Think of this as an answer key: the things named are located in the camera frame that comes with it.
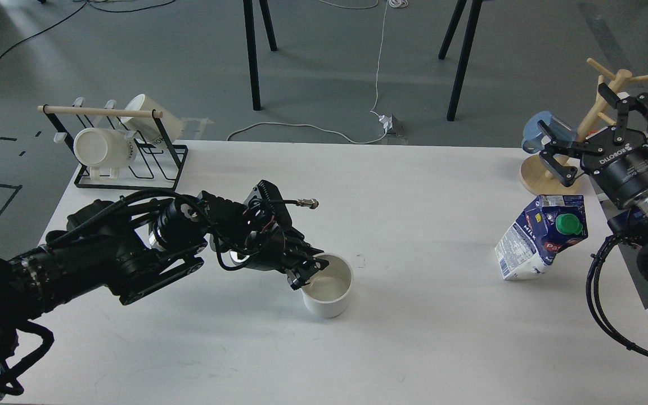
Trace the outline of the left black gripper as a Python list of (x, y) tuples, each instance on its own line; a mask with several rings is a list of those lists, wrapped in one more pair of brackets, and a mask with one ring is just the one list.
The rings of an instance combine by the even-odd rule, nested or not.
[(278, 187), (259, 181), (245, 202), (209, 195), (210, 233), (219, 266), (226, 270), (277, 270), (286, 275), (292, 290), (308, 284), (330, 261), (321, 249), (304, 241), (291, 225), (288, 203)]

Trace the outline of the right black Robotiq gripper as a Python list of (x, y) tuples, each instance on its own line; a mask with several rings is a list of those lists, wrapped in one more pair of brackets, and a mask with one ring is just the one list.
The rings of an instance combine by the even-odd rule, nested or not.
[[(578, 170), (564, 166), (555, 155), (581, 158), (580, 168), (592, 177), (618, 209), (632, 207), (637, 196), (648, 190), (648, 93), (620, 99), (607, 84), (597, 85), (597, 94), (617, 111), (612, 128), (589, 136), (587, 142), (552, 138), (538, 156), (543, 166), (564, 187), (571, 187)], [(627, 129), (628, 113), (637, 111), (646, 119), (645, 134)]]

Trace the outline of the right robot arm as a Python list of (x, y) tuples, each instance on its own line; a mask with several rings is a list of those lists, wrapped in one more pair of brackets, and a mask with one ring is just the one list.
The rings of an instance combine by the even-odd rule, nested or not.
[(612, 106), (617, 118), (584, 141), (559, 141), (543, 146), (539, 157), (543, 166), (563, 186), (570, 187), (578, 177), (573, 166), (562, 165), (556, 155), (579, 160), (579, 169), (601, 188), (620, 210), (609, 220), (612, 235), (592, 256), (586, 278), (587, 305), (592, 317), (610, 338), (648, 357), (648, 350), (625, 338), (604, 315), (599, 294), (602, 266), (609, 252), (620, 244), (640, 248), (637, 267), (648, 281), (648, 94), (620, 98), (607, 84), (597, 86), (601, 100)]

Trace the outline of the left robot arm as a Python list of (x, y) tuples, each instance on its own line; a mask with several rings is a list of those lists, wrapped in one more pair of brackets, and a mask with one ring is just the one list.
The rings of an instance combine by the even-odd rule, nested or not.
[(288, 205), (315, 209), (318, 202), (285, 199), (266, 180), (244, 202), (147, 188), (95, 200), (43, 244), (0, 257), (0, 400), (23, 394), (18, 377), (54, 343), (36, 318), (103, 286), (121, 304), (134, 303), (200, 269), (207, 246), (227, 271), (275, 270), (291, 289), (306, 286), (329, 261), (293, 227)]

